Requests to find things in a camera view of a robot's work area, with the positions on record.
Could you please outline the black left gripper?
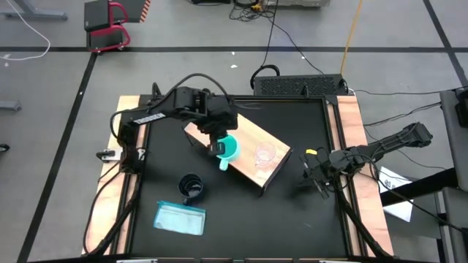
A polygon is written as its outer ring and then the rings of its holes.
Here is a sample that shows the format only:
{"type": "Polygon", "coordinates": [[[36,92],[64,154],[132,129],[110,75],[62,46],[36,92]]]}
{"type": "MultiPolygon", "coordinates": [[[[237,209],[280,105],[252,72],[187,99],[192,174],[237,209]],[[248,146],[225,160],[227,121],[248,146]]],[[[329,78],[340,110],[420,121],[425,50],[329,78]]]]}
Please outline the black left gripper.
{"type": "Polygon", "coordinates": [[[236,118],[227,119],[200,119],[197,121],[197,128],[209,136],[208,155],[215,156],[222,155],[225,152],[225,146],[222,142],[216,141],[227,136],[228,130],[238,128],[238,121],[236,118]]]}

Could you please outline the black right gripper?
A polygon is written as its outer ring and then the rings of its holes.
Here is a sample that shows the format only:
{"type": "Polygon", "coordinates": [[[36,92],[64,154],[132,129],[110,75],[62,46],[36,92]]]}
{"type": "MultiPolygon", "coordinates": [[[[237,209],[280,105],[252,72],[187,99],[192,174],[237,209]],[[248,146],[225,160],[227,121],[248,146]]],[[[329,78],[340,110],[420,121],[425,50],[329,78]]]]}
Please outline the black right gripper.
{"type": "Polygon", "coordinates": [[[303,174],[298,179],[298,187],[315,187],[323,199],[328,199],[332,177],[328,174],[325,163],[320,161],[318,152],[317,155],[305,153],[300,156],[300,160],[303,174]]]}

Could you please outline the teal mug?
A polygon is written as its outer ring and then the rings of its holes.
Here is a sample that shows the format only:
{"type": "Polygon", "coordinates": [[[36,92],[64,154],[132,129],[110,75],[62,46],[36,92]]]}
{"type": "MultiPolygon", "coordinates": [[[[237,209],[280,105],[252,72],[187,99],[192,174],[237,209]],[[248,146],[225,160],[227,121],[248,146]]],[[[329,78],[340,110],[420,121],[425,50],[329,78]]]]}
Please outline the teal mug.
{"type": "Polygon", "coordinates": [[[224,147],[224,153],[216,156],[219,159],[219,169],[226,171],[229,164],[239,157],[241,146],[239,141],[231,134],[218,140],[218,142],[224,147]]]}

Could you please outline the dark blue mug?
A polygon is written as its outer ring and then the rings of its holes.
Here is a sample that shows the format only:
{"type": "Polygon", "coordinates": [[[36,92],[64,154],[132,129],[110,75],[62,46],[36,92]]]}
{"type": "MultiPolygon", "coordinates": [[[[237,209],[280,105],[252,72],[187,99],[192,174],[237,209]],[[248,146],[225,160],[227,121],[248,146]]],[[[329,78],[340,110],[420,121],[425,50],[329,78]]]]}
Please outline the dark blue mug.
{"type": "Polygon", "coordinates": [[[183,197],[182,203],[189,205],[203,197],[204,184],[198,175],[189,173],[179,180],[178,190],[183,197]]]}

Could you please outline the clear glass cup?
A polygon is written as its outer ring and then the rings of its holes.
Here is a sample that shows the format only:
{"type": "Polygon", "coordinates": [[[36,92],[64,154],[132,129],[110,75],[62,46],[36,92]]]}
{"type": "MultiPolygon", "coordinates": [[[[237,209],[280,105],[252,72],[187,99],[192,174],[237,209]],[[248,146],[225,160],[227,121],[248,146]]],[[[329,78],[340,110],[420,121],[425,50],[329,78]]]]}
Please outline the clear glass cup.
{"type": "Polygon", "coordinates": [[[261,142],[256,148],[255,165],[267,167],[276,157],[276,147],[269,142],[261,142]]]}

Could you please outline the wooden board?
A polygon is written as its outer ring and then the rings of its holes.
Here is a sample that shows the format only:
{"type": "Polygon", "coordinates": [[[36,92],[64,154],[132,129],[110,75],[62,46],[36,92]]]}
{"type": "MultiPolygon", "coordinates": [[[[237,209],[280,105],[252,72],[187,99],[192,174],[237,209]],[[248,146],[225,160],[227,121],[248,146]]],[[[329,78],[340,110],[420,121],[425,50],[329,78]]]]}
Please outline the wooden board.
{"type": "Polygon", "coordinates": [[[260,188],[260,194],[264,194],[270,182],[274,179],[282,165],[292,153],[292,148],[281,140],[275,138],[257,124],[238,114],[238,128],[229,130],[227,134],[233,135],[240,143],[239,157],[229,164],[226,171],[219,169],[219,159],[211,157],[208,166],[217,176],[226,175],[229,169],[244,176],[260,188]],[[272,143],[276,147],[276,157],[267,167],[255,165],[256,148],[261,142],[272,143]]]}

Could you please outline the blue plastic pouch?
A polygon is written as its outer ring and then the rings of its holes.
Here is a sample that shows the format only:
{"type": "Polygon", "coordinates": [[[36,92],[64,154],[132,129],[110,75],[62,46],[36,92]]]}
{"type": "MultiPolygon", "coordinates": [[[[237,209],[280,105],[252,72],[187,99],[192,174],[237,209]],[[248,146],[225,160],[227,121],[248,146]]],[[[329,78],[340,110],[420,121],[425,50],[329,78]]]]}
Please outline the blue plastic pouch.
{"type": "Polygon", "coordinates": [[[178,203],[158,201],[153,227],[186,235],[201,236],[205,228],[206,211],[178,203]]]}

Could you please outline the white paper sheet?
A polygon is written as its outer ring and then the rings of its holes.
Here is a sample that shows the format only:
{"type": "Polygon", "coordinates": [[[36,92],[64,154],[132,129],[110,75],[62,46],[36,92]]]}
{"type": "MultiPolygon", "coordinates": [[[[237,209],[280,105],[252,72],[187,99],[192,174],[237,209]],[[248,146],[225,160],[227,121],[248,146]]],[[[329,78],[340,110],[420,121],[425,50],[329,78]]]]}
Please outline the white paper sheet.
{"type": "MultiPolygon", "coordinates": [[[[408,183],[410,183],[410,180],[396,174],[395,172],[392,172],[385,167],[380,167],[380,181],[378,184],[381,194],[385,193],[389,188],[394,189],[408,183]]],[[[410,222],[411,220],[412,205],[407,201],[385,206],[383,210],[386,213],[403,221],[410,222]]]]}

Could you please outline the black computer case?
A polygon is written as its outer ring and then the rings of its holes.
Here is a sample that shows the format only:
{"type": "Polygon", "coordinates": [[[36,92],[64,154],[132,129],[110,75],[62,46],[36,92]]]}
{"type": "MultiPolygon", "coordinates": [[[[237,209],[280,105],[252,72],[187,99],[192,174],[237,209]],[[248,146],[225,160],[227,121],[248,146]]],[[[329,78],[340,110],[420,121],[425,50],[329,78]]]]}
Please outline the black computer case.
{"type": "Polygon", "coordinates": [[[251,88],[257,96],[324,96],[348,94],[341,75],[283,75],[253,77],[251,88]]]}

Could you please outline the grey side desk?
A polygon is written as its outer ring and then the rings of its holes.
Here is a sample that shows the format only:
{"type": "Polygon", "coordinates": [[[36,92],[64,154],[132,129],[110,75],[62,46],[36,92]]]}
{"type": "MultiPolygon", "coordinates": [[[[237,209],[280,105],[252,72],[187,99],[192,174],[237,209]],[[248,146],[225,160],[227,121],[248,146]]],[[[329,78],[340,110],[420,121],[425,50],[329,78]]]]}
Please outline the grey side desk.
{"type": "Polygon", "coordinates": [[[454,91],[440,93],[442,111],[453,159],[455,185],[443,188],[450,241],[455,263],[468,263],[468,128],[459,125],[456,106],[460,97],[454,91]]]}

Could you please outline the black mat with orange stripes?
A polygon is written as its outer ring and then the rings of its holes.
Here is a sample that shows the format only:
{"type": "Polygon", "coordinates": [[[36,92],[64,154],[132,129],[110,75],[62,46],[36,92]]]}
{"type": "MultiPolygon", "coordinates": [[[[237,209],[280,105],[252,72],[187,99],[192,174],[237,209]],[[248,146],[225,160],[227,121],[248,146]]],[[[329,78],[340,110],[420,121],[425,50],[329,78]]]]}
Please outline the black mat with orange stripes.
{"type": "Polygon", "coordinates": [[[144,23],[148,17],[151,0],[119,0],[129,16],[130,23],[144,23]]]}

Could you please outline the red and black cart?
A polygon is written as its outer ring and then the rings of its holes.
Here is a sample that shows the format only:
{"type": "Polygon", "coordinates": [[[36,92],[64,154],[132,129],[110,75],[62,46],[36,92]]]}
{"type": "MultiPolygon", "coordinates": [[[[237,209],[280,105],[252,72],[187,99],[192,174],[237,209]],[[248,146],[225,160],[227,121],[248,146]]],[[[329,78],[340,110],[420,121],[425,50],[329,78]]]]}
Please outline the red and black cart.
{"type": "Polygon", "coordinates": [[[131,38],[123,27],[129,21],[124,6],[110,0],[92,0],[84,4],[86,47],[92,53],[123,50],[131,38]]]}

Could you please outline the grey metal floor leg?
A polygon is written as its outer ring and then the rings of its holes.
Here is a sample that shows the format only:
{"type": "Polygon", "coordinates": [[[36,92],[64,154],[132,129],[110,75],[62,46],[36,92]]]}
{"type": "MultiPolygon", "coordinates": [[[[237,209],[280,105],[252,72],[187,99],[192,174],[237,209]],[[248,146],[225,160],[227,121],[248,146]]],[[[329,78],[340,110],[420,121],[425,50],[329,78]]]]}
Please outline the grey metal floor leg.
{"type": "Polygon", "coordinates": [[[25,18],[25,19],[57,19],[67,20],[68,15],[65,12],[57,10],[40,9],[30,3],[29,0],[5,0],[10,5],[11,10],[0,10],[0,15],[6,18],[25,18]]]}

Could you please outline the black table frame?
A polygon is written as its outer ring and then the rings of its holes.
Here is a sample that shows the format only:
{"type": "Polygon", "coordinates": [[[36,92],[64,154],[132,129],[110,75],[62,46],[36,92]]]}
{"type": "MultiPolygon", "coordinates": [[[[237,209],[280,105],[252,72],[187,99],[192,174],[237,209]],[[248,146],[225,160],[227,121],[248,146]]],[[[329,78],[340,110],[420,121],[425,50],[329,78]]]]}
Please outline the black table frame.
{"type": "Polygon", "coordinates": [[[294,195],[295,179],[302,173],[300,152],[309,146],[331,147],[325,100],[245,96],[243,102],[257,103],[260,109],[243,109],[241,117],[290,147],[271,184],[260,188],[233,167],[221,171],[185,123],[166,119],[152,124],[140,198],[127,234],[131,255],[300,259],[347,254],[349,240],[337,199],[323,199],[316,190],[294,195]],[[203,234],[157,229],[158,202],[180,202],[176,186],[190,172],[205,184],[197,202],[206,211],[203,234]]]}

